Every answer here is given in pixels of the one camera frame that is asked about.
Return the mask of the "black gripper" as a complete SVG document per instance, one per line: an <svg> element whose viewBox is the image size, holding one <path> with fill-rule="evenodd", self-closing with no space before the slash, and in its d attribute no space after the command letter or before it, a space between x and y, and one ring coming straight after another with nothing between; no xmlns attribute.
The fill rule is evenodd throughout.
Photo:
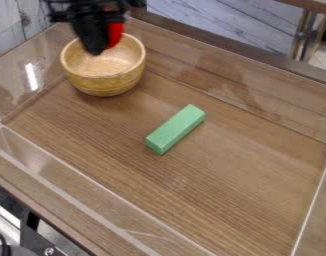
<svg viewBox="0 0 326 256"><path fill-rule="evenodd" d="M105 23L125 20L128 6L145 7L145 0L46 0L52 22L73 22L83 18ZM97 56L108 46L107 29L99 22L77 22L75 33L85 51Z"/></svg>

